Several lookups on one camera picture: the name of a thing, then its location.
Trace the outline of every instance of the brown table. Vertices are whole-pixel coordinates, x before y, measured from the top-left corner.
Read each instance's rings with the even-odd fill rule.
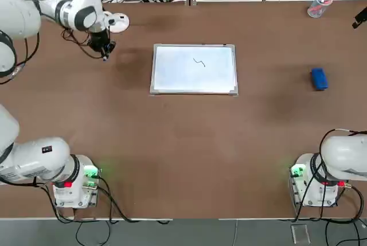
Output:
[[[21,124],[19,142],[58,135],[91,157],[130,217],[293,217],[296,158],[331,128],[367,128],[367,25],[352,29],[367,3],[335,2],[321,19],[307,5],[106,5],[131,20],[107,63],[46,22],[39,52],[0,87],[0,102]],[[156,43],[235,44],[239,96],[151,96]],[[328,90],[313,90],[312,67],[324,67]],[[346,195],[325,216],[353,216],[358,201]],[[0,204],[0,217],[53,217],[33,188],[3,186]],[[107,217],[108,201],[85,212]]]

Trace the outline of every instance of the floor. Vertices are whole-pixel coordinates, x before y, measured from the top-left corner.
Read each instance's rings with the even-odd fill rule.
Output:
[[[1,246],[61,246],[78,245],[75,233],[79,224],[63,225],[56,220],[0,220]],[[367,228],[357,223],[361,237],[367,237]],[[294,245],[291,223],[277,220],[238,221],[219,220],[174,220],[168,225],[156,222],[129,224],[120,222],[112,227],[111,237],[106,244],[124,246],[231,246],[235,233],[235,245]],[[325,223],[307,223],[311,245],[324,246]],[[104,222],[84,224],[79,232],[79,240],[86,245],[100,245],[108,234]],[[331,225],[329,244],[336,246],[343,239],[355,239],[356,231],[350,225]],[[342,246],[358,245],[356,241],[343,243]]]

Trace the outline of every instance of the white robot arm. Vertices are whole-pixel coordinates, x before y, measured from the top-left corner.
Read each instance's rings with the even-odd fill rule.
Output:
[[[18,122],[0,105],[0,185],[39,178],[51,182],[58,207],[86,208],[96,204],[100,170],[83,155],[70,155],[61,138],[14,143]]]
[[[334,206],[339,186],[348,180],[367,181],[367,135],[331,136],[323,142],[321,153],[323,164],[318,153],[308,153],[291,168],[296,204],[304,198],[304,206]]]
[[[86,31],[88,46],[107,60],[115,47],[108,27],[117,22],[128,22],[106,14],[101,0],[0,0],[0,77],[15,70],[17,55],[12,40],[28,38],[38,33],[41,16],[65,28]]]
[[[338,180],[367,181],[367,135],[331,136],[321,147],[327,172]]]

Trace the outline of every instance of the whiteboard frame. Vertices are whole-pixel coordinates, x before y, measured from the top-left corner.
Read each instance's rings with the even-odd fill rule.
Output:
[[[232,65],[233,71],[235,72],[235,87],[233,90],[223,93],[223,92],[198,92],[198,91],[188,91],[188,90],[176,90],[176,89],[154,89],[155,83],[155,61],[157,55],[157,48],[162,46],[169,47],[226,47],[232,50]],[[153,66],[151,70],[151,80],[150,80],[150,93],[151,94],[204,94],[204,95],[238,95],[239,88],[237,83],[237,69],[236,69],[236,47],[233,44],[154,44],[153,51]]]

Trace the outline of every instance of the clear cup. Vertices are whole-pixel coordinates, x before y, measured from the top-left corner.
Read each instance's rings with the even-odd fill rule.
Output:
[[[333,0],[314,0],[307,9],[307,13],[310,17],[319,18],[332,3]]]

